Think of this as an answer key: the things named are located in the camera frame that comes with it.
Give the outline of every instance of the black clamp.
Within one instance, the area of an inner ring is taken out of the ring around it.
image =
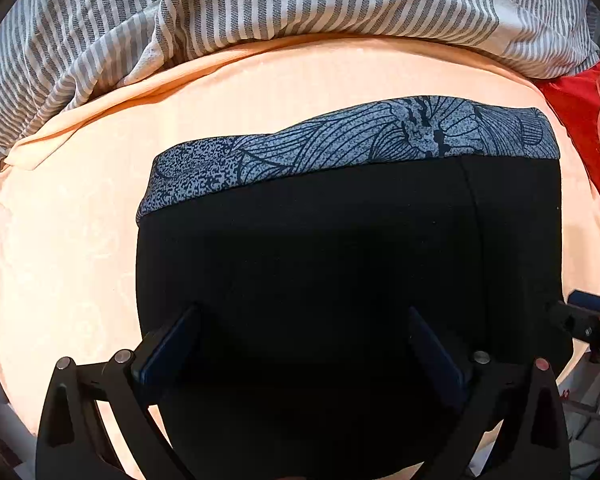
[[[502,420],[480,478],[568,480],[567,429],[555,375],[543,358],[531,365],[496,362],[471,352],[452,332],[434,332],[410,309],[409,343],[441,401],[459,420],[445,447],[414,480],[472,478],[469,463],[486,431]]]
[[[592,361],[600,364],[600,296],[574,290],[567,303],[550,305],[548,314],[554,325],[589,343]]]
[[[132,480],[120,464],[96,400],[107,401],[147,480],[194,480],[147,408],[173,383],[200,330],[192,307],[147,334],[135,351],[123,349],[106,363],[76,365],[61,358],[40,419],[36,478]]]

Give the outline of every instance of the red embroidered fabric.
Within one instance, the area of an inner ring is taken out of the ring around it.
[[[536,85],[566,127],[600,193],[600,62],[578,75]]]

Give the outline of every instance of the patterned waistband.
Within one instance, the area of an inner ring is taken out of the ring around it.
[[[212,137],[156,156],[136,221],[191,198],[312,171],[456,155],[558,159],[537,108],[416,96],[330,112],[275,134]]]

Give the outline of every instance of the striped blanket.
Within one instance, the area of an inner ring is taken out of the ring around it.
[[[428,38],[535,78],[598,60],[588,0],[17,0],[0,25],[0,156],[63,110],[241,41]]]

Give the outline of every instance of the screw head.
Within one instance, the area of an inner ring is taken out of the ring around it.
[[[474,352],[474,361],[480,365],[487,365],[491,362],[491,356],[487,354],[487,352],[478,350],[477,352]]]
[[[69,364],[71,364],[71,359],[69,359],[68,357],[61,357],[58,359],[58,362],[56,363],[56,368],[58,370],[64,370],[65,368],[68,367]]]
[[[539,357],[538,359],[536,359],[536,368],[538,370],[542,370],[543,372],[547,371],[549,369],[549,361],[542,357]]]
[[[131,359],[131,352],[129,350],[118,350],[113,358],[117,363],[126,363]]]

